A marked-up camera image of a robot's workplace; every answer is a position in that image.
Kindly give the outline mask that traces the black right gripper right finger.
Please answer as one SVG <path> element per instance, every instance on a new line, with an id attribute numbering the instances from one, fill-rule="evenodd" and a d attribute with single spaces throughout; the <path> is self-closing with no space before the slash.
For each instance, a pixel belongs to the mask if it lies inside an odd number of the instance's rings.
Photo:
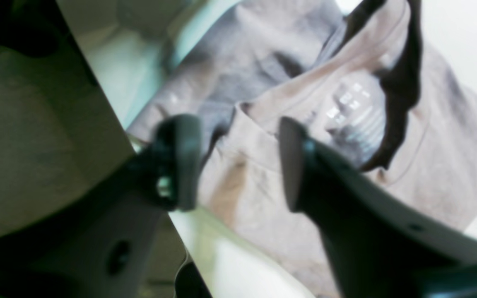
<path id="1" fill-rule="evenodd" d="M 279 123 L 288 208 L 318 228 L 343 298 L 477 298 L 477 240 L 407 207 L 296 120 Z"/>

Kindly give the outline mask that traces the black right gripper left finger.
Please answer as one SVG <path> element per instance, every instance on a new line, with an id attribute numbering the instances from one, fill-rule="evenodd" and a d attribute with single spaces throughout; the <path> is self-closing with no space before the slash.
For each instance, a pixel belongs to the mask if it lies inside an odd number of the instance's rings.
<path id="1" fill-rule="evenodd" d="M 0 298 L 134 298 L 157 224 L 196 206 L 201 121 L 162 121 L 154 141 L 86 195 L 0 238 Z"/>

